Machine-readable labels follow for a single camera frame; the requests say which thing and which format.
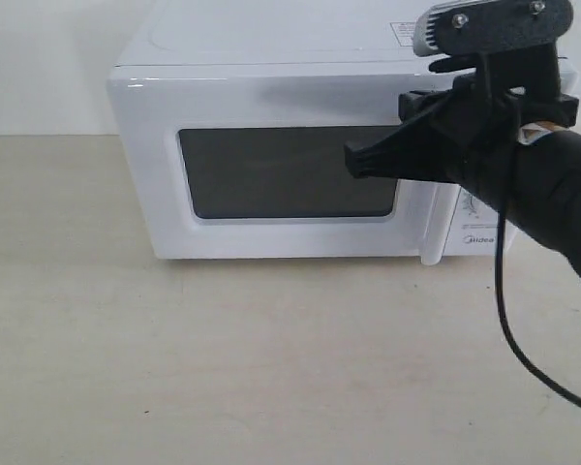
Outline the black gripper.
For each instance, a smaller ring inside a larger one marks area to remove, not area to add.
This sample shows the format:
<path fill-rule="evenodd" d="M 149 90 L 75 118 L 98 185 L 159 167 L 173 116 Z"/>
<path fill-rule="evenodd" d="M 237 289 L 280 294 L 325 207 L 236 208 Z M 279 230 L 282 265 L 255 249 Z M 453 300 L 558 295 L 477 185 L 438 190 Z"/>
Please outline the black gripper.
<path fill-rule="evenodd" d="M 371 145 L 344 146 L 352 177 L 460 183 L 481 163 L 503 171 L 521 126 L 576 123 L 579 100 L 563 91 L 554 43 L 450 56 L 432 62 L 429 70 L 473 72 L 456 77 L 448 90 L 401 94 L 402 125 Z M 415 118 L 424 113 L 430 124 Z"/>

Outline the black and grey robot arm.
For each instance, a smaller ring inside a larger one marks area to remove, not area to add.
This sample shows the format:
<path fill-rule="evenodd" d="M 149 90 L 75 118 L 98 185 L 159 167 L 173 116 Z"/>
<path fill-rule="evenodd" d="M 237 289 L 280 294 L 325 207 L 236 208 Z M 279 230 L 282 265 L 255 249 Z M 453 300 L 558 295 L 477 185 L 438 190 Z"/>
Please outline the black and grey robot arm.
<path fill-rule="evenodd" d="M 435 61 L 447 91 L 400 99 L 401 124 L 365 147 L 347 146 L 356 178 L 453 183 L 562 254 L 581 278 L 581 135 L 561 90 L 553 45 Z"/>

